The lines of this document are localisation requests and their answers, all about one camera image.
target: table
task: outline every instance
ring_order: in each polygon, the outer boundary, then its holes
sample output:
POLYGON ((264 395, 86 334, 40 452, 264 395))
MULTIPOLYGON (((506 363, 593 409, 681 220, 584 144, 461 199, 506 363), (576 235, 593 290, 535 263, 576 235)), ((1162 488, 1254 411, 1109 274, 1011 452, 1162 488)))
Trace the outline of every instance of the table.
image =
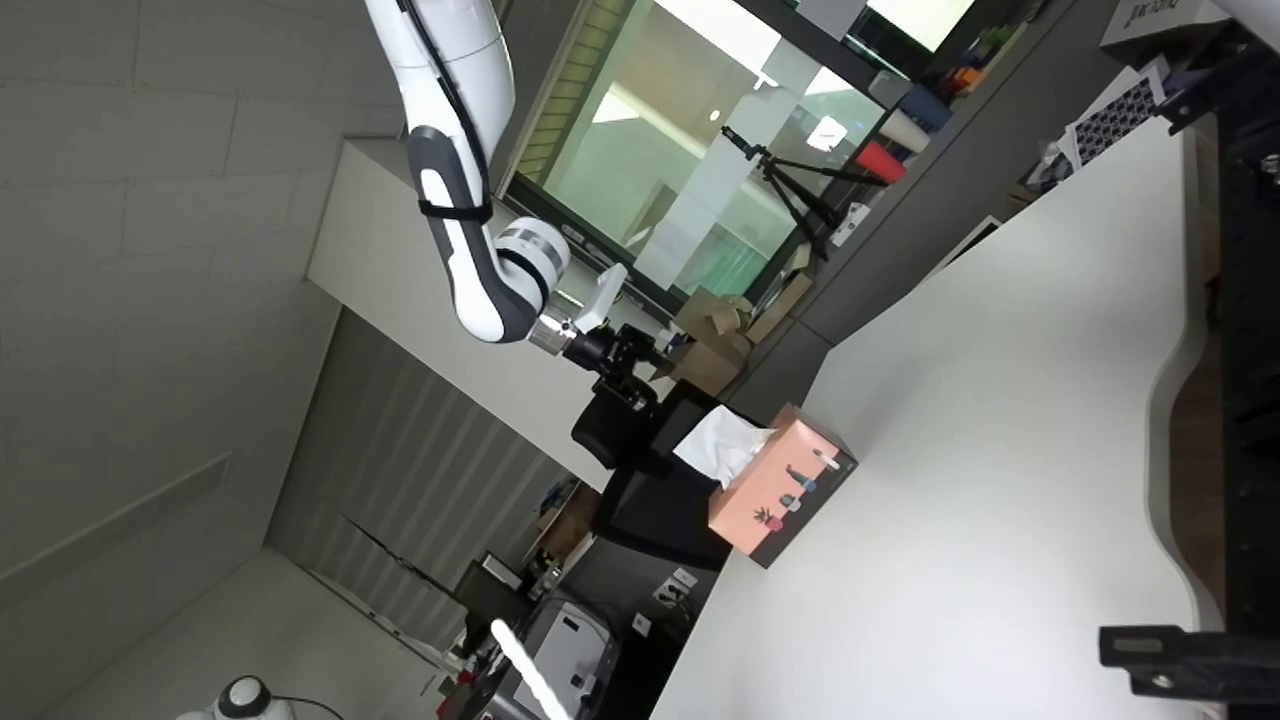
POLYGON ((830 356, 807 411, 860 471, 773 572, 730 561, 656 715, 1218 715, 1097 658, 1101 623, 1221 623, 1167 551, 1187 174, 1151 119, 830 356))

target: black metal frame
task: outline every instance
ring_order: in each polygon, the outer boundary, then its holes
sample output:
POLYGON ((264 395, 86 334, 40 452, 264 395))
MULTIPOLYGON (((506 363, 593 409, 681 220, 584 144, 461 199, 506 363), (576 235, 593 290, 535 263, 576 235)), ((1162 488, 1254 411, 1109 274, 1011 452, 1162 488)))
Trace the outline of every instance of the black metal frame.
POLYGON ((1173 104, 1175 122, 1221 119, 1225 214, 1225 494, 1228 635, 1181 628, 1106 628, 1109 669, 1136 694, 1221 699, 1234 720, 1280 720, 1280 59, 1250 52, 1173 104))
POLYGON ((1106 669, 1126 669, 1133 694, 1277 703, 1280 707, 1280 638, 1244 638, 1181 628, 1106 628, 1106 669))

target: cardboard box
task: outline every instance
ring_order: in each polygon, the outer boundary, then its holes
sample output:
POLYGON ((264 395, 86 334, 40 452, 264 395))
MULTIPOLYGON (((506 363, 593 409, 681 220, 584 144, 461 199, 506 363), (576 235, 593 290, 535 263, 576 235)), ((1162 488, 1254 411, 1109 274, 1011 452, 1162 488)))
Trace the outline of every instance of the cardboard box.
POLYGON ((764 316, 747 328, 747 344, 764 344, 787 316, 792 307, 807 295, 812 274, 795 272, 764 307, 764 316))
POLYGON ((795 409, 773 420, 757 458, 711 494, 710 526, 767 567, 837 494, 855 458, 795 409))

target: white floor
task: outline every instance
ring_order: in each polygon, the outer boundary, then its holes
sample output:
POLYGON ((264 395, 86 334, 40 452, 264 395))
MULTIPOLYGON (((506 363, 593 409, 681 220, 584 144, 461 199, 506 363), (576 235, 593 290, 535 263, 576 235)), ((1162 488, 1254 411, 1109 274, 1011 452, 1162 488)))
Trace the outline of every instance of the white floor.
POLYGON ((440 677, 314 575, 262 551, 247 567, 72 693, 49 720, 169 720, 257 670, 347 720, 420 720, 440 677))

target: white wall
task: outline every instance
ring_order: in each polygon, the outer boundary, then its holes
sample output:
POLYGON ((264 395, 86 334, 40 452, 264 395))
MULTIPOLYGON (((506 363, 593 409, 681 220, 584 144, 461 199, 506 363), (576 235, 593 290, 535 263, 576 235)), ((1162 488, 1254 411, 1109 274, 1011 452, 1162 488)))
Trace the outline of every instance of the white wall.
POLYGON ((354 0, 0 5, 3 715, 257 551, 338 320, 305 284, 338 140, 382 110, 354 0))
POLYGON ((218 699, 246 670, 354 720, 420 720, 426 686, 440 685, 433 662, 277 551, 262 551, 49 720, 169 720, 218 699))

